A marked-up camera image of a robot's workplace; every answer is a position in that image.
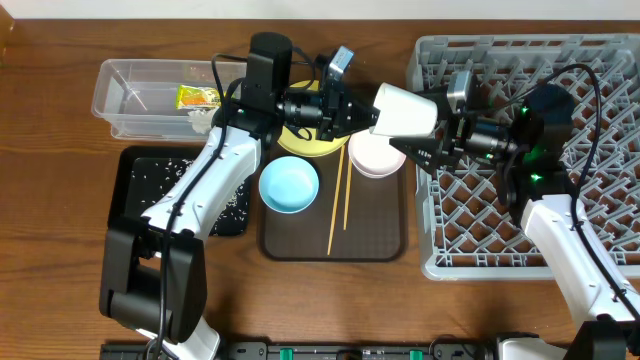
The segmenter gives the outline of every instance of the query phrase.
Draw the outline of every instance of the clear plastic container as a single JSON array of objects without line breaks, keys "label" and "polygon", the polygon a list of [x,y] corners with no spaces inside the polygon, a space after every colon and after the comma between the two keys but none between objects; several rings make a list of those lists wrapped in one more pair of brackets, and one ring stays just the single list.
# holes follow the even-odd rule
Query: clear plastic container
[{"label": "clear plastic container", "polygon": [[[218,62],[216,66],[225,90],[247,69],[245,63]],[[180,85],[215,87],[211,63],[107,60],[100,68],[91,110],[111,123],[111,135],[117,139],[204,141],[207,134],[193,129],[189,110],[175,107]]]}]

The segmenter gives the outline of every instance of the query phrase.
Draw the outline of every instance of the chopsticks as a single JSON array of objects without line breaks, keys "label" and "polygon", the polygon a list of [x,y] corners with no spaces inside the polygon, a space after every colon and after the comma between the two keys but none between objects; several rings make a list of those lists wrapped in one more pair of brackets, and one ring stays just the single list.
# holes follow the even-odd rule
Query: chopsticks
[{"label": "chopsticks", "polygon": [[342,164],[344,163],[344,145],[340,148],[340,165],[338,165],[338,179],[336,180],[336,195],[333,198],[333,212],[331,213],[331,229],[329,230],[329,248],[327,256],[331,255],[331,245],[333,244],[333,230],[336,227],[336,210],[338,210],[338,195],[340,195],[340,180],[342,180]]},{"label": "chopsticks", "polygon": [[344,226],[342,230],[347,230],[347,218],[349,217],[349,195],[351,194],[351,168],[353,163],[349,158],[349,167],[347,168],[347,193],[344,195]]}]

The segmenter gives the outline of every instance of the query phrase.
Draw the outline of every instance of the dish rack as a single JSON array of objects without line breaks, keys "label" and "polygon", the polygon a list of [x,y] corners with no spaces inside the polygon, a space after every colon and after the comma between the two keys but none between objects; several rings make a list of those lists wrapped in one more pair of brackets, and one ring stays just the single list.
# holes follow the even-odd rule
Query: dish rack
[{"label": "dish rack", "polygon": [[[580,198],[598,237],[625,276],[640,277],[640,36],[487,35],[425,36],[416,42],[407,87],[446,85],[472,70],[490,103],[523,93],[572,63],[594,69],[602,89],[602,134]],[[553,81],[575,98],[575,125],[562,161],[579,176],[591,148],[594,91],[575,70]],[[513,119],[514,109],[495,114]],[[435,178],[418,168],[416,210],[421,268],[434,280],[552,279],[534,244],[511,221],[496,196],[494,171],[462,158]]]}]

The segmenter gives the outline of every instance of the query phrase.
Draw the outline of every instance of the blue object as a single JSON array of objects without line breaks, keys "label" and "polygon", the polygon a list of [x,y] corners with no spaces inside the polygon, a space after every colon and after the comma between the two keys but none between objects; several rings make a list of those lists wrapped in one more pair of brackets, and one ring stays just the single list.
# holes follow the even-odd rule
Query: blue object
[{"label": "blue object", "polygon": [[268,207],[283,214],[306,209],[318,195],[320,181],[307,161],[285,156],[273,160],[260,175],[260,197]]}]

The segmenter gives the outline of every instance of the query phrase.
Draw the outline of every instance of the black tray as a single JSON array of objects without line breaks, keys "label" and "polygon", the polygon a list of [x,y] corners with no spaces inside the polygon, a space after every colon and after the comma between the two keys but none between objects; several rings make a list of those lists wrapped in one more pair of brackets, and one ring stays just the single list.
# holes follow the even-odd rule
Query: black tray
[{"label": "black tray", "polygon": [[[118,216],[139,219],[180,180],[202,147],[131,146],[122,151],[111,199],[109,220]],[[211,235],[236,236],[249,223],[251,177],[236,190],[218,217]]]},{"label": "black tray", "polygon": [[[270,159],[291,156],[279,145]],[[355,167],[347,230],[343,230],[349,157],[345,149],[340,197],[331,255],[327,256],[331,212],[340,150],[304,158],[317,171],[320,189],[314,202],[297,214],[280,214],[262,204],[259,243],[262,252],[277,261],[388,262],[404,252],[407,243],[405,166],[383,179],[369,179]]]}]

